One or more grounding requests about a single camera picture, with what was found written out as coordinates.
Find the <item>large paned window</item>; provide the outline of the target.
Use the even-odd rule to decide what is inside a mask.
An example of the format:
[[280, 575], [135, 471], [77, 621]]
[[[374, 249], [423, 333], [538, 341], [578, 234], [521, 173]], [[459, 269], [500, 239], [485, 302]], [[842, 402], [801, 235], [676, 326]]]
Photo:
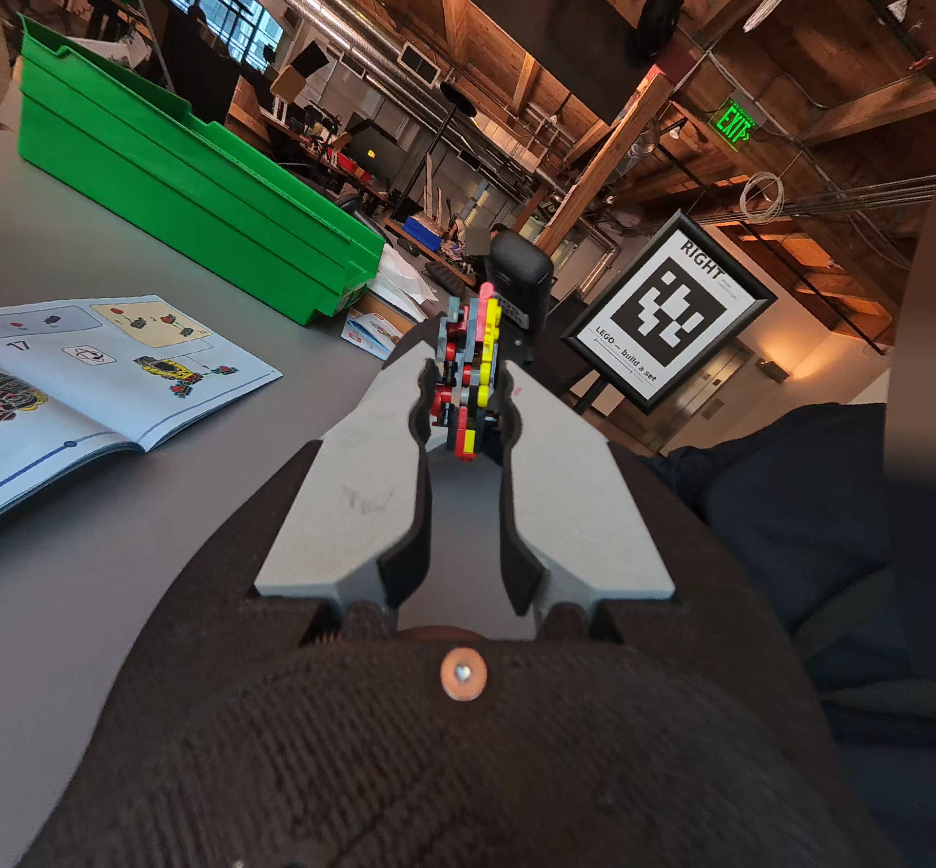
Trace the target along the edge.
[[214, 44], [242, 65], [260, 72], [273, 67], [283, 28], [258, 0], [171, 0], [188, 12], [198, 9]]

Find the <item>red yellow black lego model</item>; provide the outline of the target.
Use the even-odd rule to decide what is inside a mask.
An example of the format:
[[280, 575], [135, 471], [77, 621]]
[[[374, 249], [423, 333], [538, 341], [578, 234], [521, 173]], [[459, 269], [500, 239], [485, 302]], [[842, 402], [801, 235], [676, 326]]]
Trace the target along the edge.
[[474, 460], [485, 429], [497, 416], [488, 411], [497, 373], [503, 311], [491, 282], [463, 303], [452, 296], [440, 319], [437, 377], [430, 424], [446, 431], [446, 447], [463, 462]]

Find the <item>white paper bag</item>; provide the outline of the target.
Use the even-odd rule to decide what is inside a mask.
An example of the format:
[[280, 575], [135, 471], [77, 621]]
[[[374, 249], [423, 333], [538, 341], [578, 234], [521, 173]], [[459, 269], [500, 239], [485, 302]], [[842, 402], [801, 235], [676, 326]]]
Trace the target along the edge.
[[384, 244], [377, 273], [368, 289], [394, 310], [414, 322], [437, 315], [442, 306], [414, 266], [390, 244]]

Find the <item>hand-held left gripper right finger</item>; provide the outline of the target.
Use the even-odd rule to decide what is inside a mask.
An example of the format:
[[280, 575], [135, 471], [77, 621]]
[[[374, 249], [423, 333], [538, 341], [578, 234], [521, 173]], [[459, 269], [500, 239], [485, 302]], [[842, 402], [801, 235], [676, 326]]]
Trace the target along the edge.
[[675, 584], [608, 441], [514, 362], [501, 363], [501, 576], [519, 617], [561, 604], [668, 601]]

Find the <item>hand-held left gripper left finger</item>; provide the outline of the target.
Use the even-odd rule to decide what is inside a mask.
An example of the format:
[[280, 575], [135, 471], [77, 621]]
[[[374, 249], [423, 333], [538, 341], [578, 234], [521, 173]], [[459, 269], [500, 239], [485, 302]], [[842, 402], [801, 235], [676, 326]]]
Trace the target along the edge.
[[428, 356], [400, 356], [325, 434], [255, 577], [259, 595], [398, 610], [415, 593], [430, 562], [435, 379]]

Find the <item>framed marker sign on stand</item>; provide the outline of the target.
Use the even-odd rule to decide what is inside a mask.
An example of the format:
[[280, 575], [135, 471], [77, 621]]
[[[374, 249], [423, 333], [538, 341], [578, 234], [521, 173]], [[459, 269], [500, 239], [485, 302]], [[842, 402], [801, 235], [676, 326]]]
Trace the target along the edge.
[[677, 211], [566, 329], [563, 343], [649, 414], [776, 300]]

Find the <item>lego instruction booklet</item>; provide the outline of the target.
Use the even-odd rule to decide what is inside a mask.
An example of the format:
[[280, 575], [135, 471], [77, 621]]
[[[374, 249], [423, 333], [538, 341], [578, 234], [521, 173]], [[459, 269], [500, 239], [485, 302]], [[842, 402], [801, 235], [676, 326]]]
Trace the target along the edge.
[[156, 295], [2, 308], [1, 511], [281, 377]]

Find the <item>person's dark blue clothing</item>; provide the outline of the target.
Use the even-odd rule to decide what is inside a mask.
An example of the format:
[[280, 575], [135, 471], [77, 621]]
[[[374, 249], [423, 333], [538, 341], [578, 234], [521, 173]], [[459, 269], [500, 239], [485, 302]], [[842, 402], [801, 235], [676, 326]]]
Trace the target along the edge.
[[934, 674], [897, 593], [885, 417], [883, 403], [801, 406], [639, 461], [766, 596], [874, 821], [907, 866], [934, 866]]

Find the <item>LEGO box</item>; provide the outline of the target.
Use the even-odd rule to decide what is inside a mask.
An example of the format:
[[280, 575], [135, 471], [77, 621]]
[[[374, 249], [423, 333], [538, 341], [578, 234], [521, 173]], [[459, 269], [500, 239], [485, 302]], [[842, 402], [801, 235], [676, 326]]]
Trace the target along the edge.
[[349, 309], [345, 316], [345, 324], [341, 338], [368, 354], [386, 361], [401, 342], [404, 333], [392, 321], [380, 313], [362, 313], [357, 309]]

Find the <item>black floor lamp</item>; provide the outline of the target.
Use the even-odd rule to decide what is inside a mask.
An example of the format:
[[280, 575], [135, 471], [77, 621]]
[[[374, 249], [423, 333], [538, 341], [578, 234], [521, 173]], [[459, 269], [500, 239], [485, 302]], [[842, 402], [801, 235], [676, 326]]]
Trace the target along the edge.
[[[439, 129], [435, 132], [434, 136], [432, 137], [429, 143], [429, 147], [426, 151], [426, 154], [423, 157], [423, 160], [421, 160], [419, 163], [419, 166], [421, 168], [422, 167], [428, 168], [427, 162], [429, 160], [431, 153], [434, 151], [434, 149], [438, 146], [438, 144], [441, 141], [445, 140], [446, 131], [449, 128], [449, 125], [452, 123], [456, 113], [464, 117], [467, 117], [470, 120], [473, 120], [473, 118], [476, 116], [476, 108], [474, 107], [474, 103], [471, 102], [469, 98], [465, 96], [462, 93], [462, 91], [459, 90], [451, 82], [442, 83], [440, 86], [440, 90], [448, 105], [448, 112], [443, 118], [442, 124], [440, 125]], [[455, 148], [457, 150], [457, 153], [460, 156], [462, 156], [462, 159], [464, 159], [470, 165], [472, 169], [474, 170], [478, 169], [480, 165], [479, 164], [480, 159], [478, 155], [476, 154], [472, 145], [469, 143], [469, 141], [463, 139], [462, 146], [461, 147], [456, 146]]]

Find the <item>green exit sign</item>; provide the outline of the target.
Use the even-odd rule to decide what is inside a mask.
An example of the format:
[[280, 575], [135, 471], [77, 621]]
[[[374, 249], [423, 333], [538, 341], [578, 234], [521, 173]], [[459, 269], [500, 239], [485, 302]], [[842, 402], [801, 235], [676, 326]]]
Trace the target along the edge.
[[739, 151], [752, 139], [759, 123], [744, 103], [729, 97], [710, 115], [708, 126], [732, 150]]

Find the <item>black round ceiling fan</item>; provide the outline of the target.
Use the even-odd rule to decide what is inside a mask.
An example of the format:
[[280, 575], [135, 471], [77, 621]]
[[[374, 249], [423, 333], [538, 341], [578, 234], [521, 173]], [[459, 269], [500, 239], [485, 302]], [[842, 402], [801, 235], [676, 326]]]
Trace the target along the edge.
[[655, 62], [671, 43], [680, 23], [684, 0], [645, 0], [634, 31], [643, 61]]

